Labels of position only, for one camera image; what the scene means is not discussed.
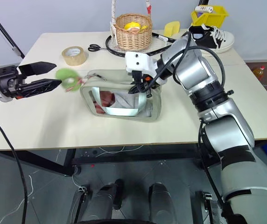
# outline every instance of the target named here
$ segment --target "orange bottle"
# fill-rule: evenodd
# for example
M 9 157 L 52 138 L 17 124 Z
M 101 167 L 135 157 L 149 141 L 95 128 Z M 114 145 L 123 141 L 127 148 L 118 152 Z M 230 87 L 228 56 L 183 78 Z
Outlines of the orange bottle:
M 265 69 L 264 66 L 261 66 L 260 68 L 256 68 L 254 70 L 252 70 L 252 72 L 254 73 L 254 75 L 257 77 L 257 79 L 260 81 L 263 77 L 263 70 Z

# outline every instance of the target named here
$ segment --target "metal table frame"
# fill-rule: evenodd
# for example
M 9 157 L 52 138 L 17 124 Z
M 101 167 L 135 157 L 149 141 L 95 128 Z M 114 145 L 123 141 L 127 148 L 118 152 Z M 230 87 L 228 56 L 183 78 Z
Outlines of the metal table frame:
M 267 140 L 259 140 L 255 142 L 256 146 L 267 144 Z M 16 153 L 21 163 L 33 166 L 42 170 L 46 170 L 52 173 L 57 173 L 65 176 L 72 176 L 78 172 L 79 165 L 94 164 L 103 162 L 127 162 L 127 161 L 155 161 L 155 160 L 170 160 L 170 159 L 187 159 L 187 158 L 199 158 L 197 144 L 176 144 L 176 145 L 152 145 L 159 149 L 155 151 L 147 151 L 141 153 L 140 150 L 121 154 L 108 154 L 108 156 L 101 157 L 76 157 L 76 148 L 67 149 L 64 164 L 58 164 L 56 162 L 45 159 L 30 151 L 17 150 Z M 201 144 L 203 157 L 206 166 L 212 166 L 219 163 L 219 157 L 217 155 L 211 155 L 205 150 L 203 144 Z M 0 156 L 15 160 L 11 151 L 0 151 Z

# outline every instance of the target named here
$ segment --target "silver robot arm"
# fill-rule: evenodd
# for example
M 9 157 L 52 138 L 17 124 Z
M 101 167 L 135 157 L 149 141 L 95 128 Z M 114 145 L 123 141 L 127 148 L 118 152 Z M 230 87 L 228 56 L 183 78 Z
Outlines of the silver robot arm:
M 201 138 L 221 160 L 225 218 L 228 223 L 267 223 L 267 166 L 253 152 L 252 130 L 233 99 L 228 97 L 233 91 L 224 91 L 199 49 L 188 50 L 183 60 L 182 54 L 174 58 L 187 44 L 187 36 L 175 41 L 158 61 L 153 61 L 146 54 L 127 52 L 126 70 L 130 74 L 140 73 L 143 82 L 140 84 L 138 81 L 138 91 L 143 91 L 147 89 L 147 84 L 151 84 L 145 82 L 145 75 L 155 79 L 159 74 L 156 85 L 161 85 L 176 69 L 178 82 L 205 124 L 200 130 Z

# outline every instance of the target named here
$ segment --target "black and white sneaker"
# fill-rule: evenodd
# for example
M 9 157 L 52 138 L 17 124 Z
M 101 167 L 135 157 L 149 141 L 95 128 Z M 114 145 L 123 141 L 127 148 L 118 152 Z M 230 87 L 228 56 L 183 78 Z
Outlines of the black and white sneaker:
M 220 30 L 215 26 L 191 26 L 189 31 L 197 45 L 210 48 L 217 54 L 229 50 L 234 44 L 234 36 L 232 33 Z

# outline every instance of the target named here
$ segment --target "transparent bag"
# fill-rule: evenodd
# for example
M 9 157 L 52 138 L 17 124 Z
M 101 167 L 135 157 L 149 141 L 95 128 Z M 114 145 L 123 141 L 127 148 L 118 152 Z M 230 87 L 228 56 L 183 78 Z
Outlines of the transparent bag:
M 80 93 L 91 113 L 101 117 L 154 121 L 161 112 L 161 88 L 128 94 L 133 86 L 126 70 L 92 70 Z

